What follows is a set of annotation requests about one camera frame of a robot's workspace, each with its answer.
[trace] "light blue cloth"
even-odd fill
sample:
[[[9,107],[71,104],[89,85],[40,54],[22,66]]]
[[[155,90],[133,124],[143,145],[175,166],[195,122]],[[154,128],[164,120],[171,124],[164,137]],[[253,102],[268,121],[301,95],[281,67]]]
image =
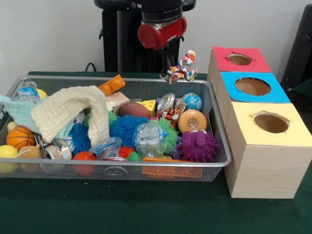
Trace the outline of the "light blue cloth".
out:
[[[0,103],[5,106],[6,111],[14,119],[16,124],[24,126],[34,133],[40,133],[39,128],[35,125],[35,122],[31,118],[31,110],[35,106],[41,104],[40,101],[36,104],[30,101],[12,101],[11,98],[0,95]],[[66,139],[73,126],[74,120],[63,128],[55,138]]]

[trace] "purple spiky ball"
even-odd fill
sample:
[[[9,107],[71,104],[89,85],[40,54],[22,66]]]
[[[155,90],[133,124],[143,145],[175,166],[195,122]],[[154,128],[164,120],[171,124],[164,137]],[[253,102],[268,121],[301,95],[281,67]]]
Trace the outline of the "purple spiky ball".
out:
[[[221,146],[211,133],[198,131],[184,132],[182,142],[176,147],[182,153],[182,160],[193,162],[212,162]]]

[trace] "wire mesh basket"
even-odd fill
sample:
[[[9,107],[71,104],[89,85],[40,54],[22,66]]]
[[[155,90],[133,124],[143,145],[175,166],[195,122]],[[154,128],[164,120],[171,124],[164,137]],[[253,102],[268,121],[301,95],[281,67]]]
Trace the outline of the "wire mesh basket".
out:
[[[14,97],[19,83],[24,80],[35,82],[40,89],[51,95],[62,88],[89,85],[100,86],[109,79],[27,76],[18,79],[7,96]],[[129,99],[151,100],[160,98],[167,93],[174,93],[177,98],[181,98],[187,93],[198,94],[203,101],[202,113],[210,122],[206,131],[212,132],[218,144],[221,145],[213,162],[181,163],[0,158],[0,168],[11,167],[14,169],[10,173],[0,174],[0,177],[211,182],[222,167],[227,166],[231,162],[231,151],[210,83],[201,80],[194,82],[181,80],[175,85],[170,85],[160,79],[125,78],[124,80],[126,85],[121,89],[121,92]],[[6,136],[8,134],[6,125],[13,120],[3,105],[0,106],[0,111],[0,144],[4,145],[6,144]]]

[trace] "shape sorter box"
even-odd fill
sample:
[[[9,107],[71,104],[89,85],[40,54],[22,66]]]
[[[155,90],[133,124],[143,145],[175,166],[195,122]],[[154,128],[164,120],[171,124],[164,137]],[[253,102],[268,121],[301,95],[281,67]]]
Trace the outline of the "shape sorter box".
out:
[[[216,99],[224,126],[233,101],[290,103],[272,73],[221,72]]]
[[[213,47],[207,80],[217,91],[220,72],[262,72],[271,73],[271,69],[259,49],[235,49]]]
[[[312,136],[291,103],[233,102],[226,133],[231,197],[295,196],[312,159]]]

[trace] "green spiky ball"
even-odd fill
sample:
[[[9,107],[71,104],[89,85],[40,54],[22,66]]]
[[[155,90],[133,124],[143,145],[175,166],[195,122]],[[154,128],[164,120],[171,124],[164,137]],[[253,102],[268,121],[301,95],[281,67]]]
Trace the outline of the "green spiky ball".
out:
[[[113,124],[113,122],[117,119],[117,115],[114,114],[114,112],[109,111],[109,122],[108,125],[109,127],[111,127],[111,125]],[[86,118],[83,121],[83,125],[86,126],[87,128],[89,127],[89,118],[90,118],[90,113],[87,114]]]
[[[143,159],[143,156],[134,151],[128,156],[127,159],[129,162],[140,162]]]
[[[165,118],[160,118],[157,120],[153,120],[152,122],[156,123],[162,130],[166,131],[168,134],[168,143],[166,146],[165,153],[168,155],[177,145],[177,134],[178,132],[175,130],[173,126],[171,126],[171,122],[166,120]]]

